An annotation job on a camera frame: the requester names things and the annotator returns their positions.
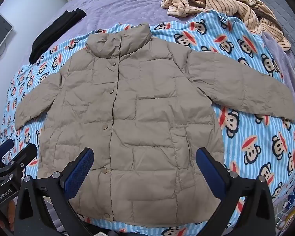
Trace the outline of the beige puffer down jacket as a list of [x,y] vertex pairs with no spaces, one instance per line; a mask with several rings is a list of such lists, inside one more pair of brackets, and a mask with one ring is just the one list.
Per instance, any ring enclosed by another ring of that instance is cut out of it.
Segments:
[[47,177],[84,148],[94,163],[74,210],[140,226],[209,220],[218,206],[195,154],[224,160],[212,107],[295,119],[278,80],[216,52],[153,37],[149,25],[91,34],[83,49],[17,105],[15,128],[46,112],[38,175]]

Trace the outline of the black folded garment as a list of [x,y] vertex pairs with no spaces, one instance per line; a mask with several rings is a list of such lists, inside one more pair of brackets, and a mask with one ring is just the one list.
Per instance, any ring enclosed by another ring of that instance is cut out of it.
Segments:
[[62,35],[64,35],[86,15],[86,12],[79,8],[73,11],[65,11],[34,40],[29,57],[29,63],[36,63],[36,61],[51,47],[52,44],[54,44]]

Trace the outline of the beige striped fleece garment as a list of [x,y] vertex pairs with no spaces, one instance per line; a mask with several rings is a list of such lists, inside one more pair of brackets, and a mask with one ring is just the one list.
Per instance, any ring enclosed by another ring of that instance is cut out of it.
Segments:
[[161,7],[169,16],[184,18],[192,14],[215,10],[226,16],[238,17],[255,34],[269,33],[284,51],[291,43],[284,35],[271,9],[260,0],[162,0]]

